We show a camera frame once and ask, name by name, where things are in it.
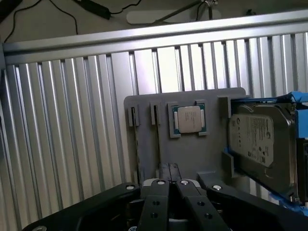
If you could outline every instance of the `corrugated metal wall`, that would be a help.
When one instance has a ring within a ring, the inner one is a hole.
[[[48,51],[7,57],[1,230],[19,230],[132,180],[123,107],[129,95],[238,86],[255,97],[308,90],[307,33],[185,42],[95,55],[86,49],[80,57],[61,52],[58,59]]]

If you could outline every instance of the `metal bolt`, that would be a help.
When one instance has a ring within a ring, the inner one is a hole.
[[[127,190],[133,190],[135,188],[135,186],[134,185],[129,185],[129,186],[126,186],[126,189]]]
[[[221,186],[219,186],[219,185],[214,185],[214,186],[213,186],[213,189],[216,189],[217,191],[219,191],[219,190],[221,190],[221,189],[222,189],[222,187],[221,187]]]
[[[187,181],[187,180],[182,180],[181,181],[181,184],[183,184],[183,185],[186,185],[186,184],[188,184],[189,182]]]
[[[46,230],[47,230],[47,228],[45,226],[37,226],[32,231],[46,231]]]
[[[136,230],[137,230],[137,226],[133,226],[133,227],[130,227],[128,231],[136,231]]]

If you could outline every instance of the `gray mounting plate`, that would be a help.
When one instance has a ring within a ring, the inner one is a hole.
[[[230,99],[245,97],[242,88],[201,90],[129,96],[124,101],[128,148],[138,166],[139,181],[158,177],[159,163],[177,163],[181,177],[195,179],[197,172],[222,171],[227,147]],[[205,133],[173,135],[171,106],[205,104]]]

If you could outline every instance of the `gray bracket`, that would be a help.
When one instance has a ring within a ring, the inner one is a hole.
[[[128,108],[128,124],[130,127],[132,126],[139,126],[139,110],[138,110],[138,104],[131,105]]]
[[[227,152],[222,152],[221,162],[224,172],[229,177],[236,178],[242,176],[234,170],[234,157],[232,155]]]
[[[136,95],[124,100],[125,111],[129,112],[128,153],[133,161],[138,156],[140,183],[156,178],[161,163],[178,164],[183,179],[196,179],[197,172],[209,169],[223,172],[221,152],[228,145],[228,118],[220,115],[222,96],[227,96],[228,102],[245,97],[246,93],[243,88],[232,88]],[[170,133],[174,131],[172,106],[197,104],[205,106],[205,132]]]
[[[220,95],[218,96],[219,100],[219,116],[221,118],[228,118],[230,119],[232,116],[231,111],[231,100],[234,99],[243,99],[243,98],[250,98],[249,95]]]

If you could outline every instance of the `hard drive label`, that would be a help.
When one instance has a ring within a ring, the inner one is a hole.
[[[273,120],[264,115],[233,114],[229,122],[232,151],[269,167],[274,160]]]

